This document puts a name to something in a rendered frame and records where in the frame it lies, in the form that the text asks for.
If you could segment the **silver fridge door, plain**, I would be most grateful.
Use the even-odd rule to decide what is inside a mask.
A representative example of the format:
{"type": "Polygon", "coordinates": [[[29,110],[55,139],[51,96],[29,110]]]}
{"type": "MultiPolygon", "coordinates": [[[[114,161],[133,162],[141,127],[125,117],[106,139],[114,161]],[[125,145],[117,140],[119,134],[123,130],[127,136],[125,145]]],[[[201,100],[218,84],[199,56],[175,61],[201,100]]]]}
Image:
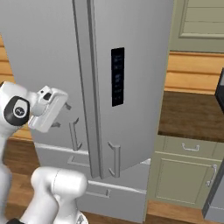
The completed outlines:
{"type": "Polygon", "coordinates": [[[69,123],[79,119],[80,150],[88,148],[72,0],[0,0],[0,34],[15,82],[32,92],[48,86],[68,94],[60,128],[31,132],[38,144],[73,150],[69,123]]]}

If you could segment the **grey appliance with dark edge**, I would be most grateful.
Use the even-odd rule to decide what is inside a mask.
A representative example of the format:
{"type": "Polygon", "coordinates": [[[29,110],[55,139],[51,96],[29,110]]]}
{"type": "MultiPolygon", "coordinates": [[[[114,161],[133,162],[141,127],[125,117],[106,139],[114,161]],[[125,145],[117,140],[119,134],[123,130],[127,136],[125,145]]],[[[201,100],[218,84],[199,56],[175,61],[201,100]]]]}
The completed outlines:
{"type": "Polygon", "coordinates": [[[224,168],[219,169],[202,209],[205,220],[224,223],[224,168]]]}

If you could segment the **black microwave oven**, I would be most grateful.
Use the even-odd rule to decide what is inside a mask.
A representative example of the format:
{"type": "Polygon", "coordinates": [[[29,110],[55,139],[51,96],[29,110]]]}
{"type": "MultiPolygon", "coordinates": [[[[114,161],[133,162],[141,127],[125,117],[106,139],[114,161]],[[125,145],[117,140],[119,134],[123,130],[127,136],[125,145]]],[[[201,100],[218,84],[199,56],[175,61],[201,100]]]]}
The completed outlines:
{"type": "Polygon", "coordinates": [[[221,70],[214,96],[220,105],[222,113],[224,114],[224,67],[221,70]]]}

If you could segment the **silver fridge drawer front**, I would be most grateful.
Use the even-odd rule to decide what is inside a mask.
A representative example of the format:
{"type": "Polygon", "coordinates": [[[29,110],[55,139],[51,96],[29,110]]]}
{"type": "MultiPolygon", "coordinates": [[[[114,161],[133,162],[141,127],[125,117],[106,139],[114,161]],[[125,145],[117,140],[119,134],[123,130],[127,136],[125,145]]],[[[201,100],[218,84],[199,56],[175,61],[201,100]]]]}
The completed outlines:
{"type": "Polygon", "coordinates": [[[120,185],[88,181],[87,192],[105,193],[106,189],[111,190],[109,199],[84,194],[77,199],[78,208],[81,211],[125,221],[136,223],[144,221],[146,191],[138,191],[120,185]]]}
{"type": "Polygon", "coordinates": [[[74,156],[75,162],[89,164],[89,155],[86,150],[73,151],[68,148],[35,143],[38,161],[41,166],[59,167],[69,170],[76,170],[84,173],[90,181],[102,182],[114,186],[124,186],[138,191],[145,191],[148,185],[148,176],[151,160],[147,159],[124,171],[121,171],[119,178],[108,176],[104,179],[100,177],[92,178],[90,167],[82,167],[67,163],[69,157],[74,156]]]}

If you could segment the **silver fridge door, black panel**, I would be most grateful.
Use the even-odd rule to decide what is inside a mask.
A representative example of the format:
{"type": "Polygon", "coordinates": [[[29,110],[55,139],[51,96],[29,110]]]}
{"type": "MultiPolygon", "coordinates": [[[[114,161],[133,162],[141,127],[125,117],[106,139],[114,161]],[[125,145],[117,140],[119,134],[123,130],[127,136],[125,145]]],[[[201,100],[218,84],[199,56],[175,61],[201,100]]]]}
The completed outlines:
{"type": "Polygon", "coordinates": [[[158,133],[174,0],[73,0],[92,177],[150,157],[158,133]]]}

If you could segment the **sage green base cupboard door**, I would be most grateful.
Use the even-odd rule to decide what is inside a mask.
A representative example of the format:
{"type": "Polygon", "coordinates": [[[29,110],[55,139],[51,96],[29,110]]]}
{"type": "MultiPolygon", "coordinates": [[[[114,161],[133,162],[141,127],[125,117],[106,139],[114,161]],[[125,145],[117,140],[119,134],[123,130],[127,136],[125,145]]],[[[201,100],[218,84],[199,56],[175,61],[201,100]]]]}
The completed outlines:
{"type": "Polygon", "coordinates": [[[213,185],[206,186],[212,165],[217,174],[220,160],[156,151],[150,161],[149,199],[201,209],[213,185]]]}

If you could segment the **sage green drawer front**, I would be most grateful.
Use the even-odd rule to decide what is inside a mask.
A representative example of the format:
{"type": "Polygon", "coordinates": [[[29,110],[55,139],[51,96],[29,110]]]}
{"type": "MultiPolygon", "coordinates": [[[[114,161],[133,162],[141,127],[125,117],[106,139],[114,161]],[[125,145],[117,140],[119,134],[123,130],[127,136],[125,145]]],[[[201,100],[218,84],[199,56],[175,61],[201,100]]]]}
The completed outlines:
{"type": "Polygon", "coordinates": [[[164,142],[164,152],[196,158],[212,158],[215,146],[216,142],[167,136],[164,142]],[[182,143],[185,144],[186,148],[194,148],[196,145],[199,145],[199,151],[183,150],[182,143]]]}

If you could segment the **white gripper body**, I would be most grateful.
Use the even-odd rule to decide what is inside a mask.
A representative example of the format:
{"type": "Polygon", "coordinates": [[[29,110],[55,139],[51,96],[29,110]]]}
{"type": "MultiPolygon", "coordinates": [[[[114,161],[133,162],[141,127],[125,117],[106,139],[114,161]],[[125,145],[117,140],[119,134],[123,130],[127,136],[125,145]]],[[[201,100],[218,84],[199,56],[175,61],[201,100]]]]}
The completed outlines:
{"type": "Polygon", "coordinates": [[[31,92],[30,129],[46,133],[65,105],[68,94],[57,88],[42,88],[37,93],[31,92]]]}

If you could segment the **sage green wall cupboard door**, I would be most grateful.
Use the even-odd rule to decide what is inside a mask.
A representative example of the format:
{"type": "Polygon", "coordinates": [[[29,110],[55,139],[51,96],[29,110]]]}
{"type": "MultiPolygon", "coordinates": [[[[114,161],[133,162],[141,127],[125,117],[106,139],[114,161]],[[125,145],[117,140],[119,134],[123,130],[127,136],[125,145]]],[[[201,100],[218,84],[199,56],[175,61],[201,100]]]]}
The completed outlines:
{"type": "Polygon", "coordinates": [[[224,0],[174,0],[170,49],[224,53],[224,0]]]}

